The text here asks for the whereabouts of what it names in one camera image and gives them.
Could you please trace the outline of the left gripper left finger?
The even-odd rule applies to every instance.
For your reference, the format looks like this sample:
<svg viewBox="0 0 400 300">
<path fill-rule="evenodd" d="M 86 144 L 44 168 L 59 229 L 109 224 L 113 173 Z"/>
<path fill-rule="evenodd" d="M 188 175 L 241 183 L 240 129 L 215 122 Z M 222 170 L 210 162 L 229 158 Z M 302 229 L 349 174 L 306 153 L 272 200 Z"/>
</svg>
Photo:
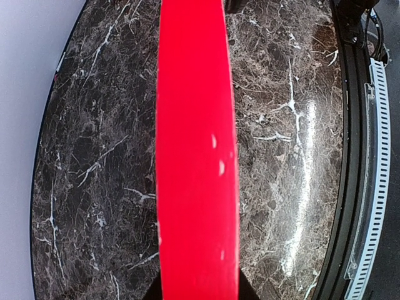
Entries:
<svg viewBox="0 0 400 300">
<path fill-rule="evenodd" d="M 162 284 L 161 277 L 157 276 L 145 294 L 145 300 L 162 300 Z"/>
</svg>

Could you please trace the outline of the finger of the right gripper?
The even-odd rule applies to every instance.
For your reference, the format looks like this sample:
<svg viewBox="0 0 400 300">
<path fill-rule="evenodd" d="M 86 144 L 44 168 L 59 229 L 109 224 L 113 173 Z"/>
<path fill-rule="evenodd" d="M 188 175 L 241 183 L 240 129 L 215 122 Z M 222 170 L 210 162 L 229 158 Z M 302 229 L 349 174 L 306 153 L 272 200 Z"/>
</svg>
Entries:
<svg viewBox="0 0 400 300">
<path fill-rule="evenodd" d="M 225 0 L 226 13 L 238 13 L 246 5 L 246 0 Z"/>
</svg>

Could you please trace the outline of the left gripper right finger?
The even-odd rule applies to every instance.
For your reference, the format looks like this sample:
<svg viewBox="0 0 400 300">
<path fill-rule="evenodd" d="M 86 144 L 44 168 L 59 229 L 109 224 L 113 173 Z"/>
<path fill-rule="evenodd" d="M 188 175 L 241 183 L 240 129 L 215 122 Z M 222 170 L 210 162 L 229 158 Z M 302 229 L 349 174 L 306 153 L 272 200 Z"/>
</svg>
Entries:
<svg viewBox="0 0 400 300">
<path fill-rule="evenodd" d="M 243 271 L 239 270 L 239 300 L 259 300 Z"/>
</svg>

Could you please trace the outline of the red wooden picture frame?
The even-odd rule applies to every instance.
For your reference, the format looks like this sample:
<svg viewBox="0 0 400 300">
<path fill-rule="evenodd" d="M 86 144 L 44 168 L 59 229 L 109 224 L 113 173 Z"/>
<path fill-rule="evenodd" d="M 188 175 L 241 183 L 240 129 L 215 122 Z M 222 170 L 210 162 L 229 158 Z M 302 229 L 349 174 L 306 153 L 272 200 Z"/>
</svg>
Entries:
<svg viewBox="0 0 400 300">
<path fill-rule="evenodd" d="M 156 196 L 164 299 L 237 299 L 239 183 L 222 1 L 163 1 Z"/>
</svg>

